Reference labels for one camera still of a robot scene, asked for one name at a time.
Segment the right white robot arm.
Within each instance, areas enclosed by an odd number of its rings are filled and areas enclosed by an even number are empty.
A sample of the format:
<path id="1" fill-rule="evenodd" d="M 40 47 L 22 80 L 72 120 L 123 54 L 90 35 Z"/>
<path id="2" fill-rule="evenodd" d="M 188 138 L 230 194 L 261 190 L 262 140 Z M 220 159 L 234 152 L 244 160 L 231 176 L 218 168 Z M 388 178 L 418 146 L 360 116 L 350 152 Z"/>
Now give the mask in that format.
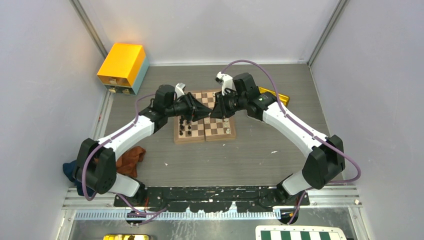
<path id="1" fill-rule="evenodd" d="M 327 137 L 305 124 L 275 94 L 261 92 L 251 74 L 231 77 L 219 72 L 215 81 L 221 91 L 215 93 L 211 118 L 224 119 L 245 110 L 249 117 L 282 133 L 306 157 L 302 170 L 277 184 L 276 195 L 281 204 L 291 205 L 297 194 L 306 189 L 322 189 L 346 168 L 343 141 L 338 136 Z"/>

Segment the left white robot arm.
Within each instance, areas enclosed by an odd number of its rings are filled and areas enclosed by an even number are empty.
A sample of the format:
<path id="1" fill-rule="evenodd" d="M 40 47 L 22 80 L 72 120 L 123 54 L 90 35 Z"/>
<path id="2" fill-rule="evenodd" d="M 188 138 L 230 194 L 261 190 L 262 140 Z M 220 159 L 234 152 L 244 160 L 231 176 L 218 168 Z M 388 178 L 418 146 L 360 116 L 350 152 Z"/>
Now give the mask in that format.
<path id="1" fill-rule="evenodd" d="M 185 85 L 163 84 L 150 94 L 149 105 L 135 110 L 135 117 L 114 133 L 98 140 L 85 139 L 80 146 L 73 177 L 82 184 L 83 196 L 91 201 L 97 194 L 107 192 L 126 196 L 133 206 L 146 200 L 143 184 L 134 177 L 121 174 L 116 162 L 139 141 L 152 136 L 168 123 L 169 118 L 184 117 L 198 121 L 208 117 L 212 109 L 202 104 Z"/>

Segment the wooden chess board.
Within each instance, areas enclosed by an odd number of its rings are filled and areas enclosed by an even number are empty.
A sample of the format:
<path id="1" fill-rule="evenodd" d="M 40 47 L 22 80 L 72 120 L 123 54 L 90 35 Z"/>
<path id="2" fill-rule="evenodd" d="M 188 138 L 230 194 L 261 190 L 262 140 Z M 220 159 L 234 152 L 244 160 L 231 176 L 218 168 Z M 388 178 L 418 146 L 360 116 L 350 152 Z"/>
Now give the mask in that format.
<path id="1" fill-rule="evenodd" d="M 235 118 L 210 118 L 187 123 L 181 117 L 174 118 L 173 141 L 176 144 L 234 140 L 236 138 Z"/>

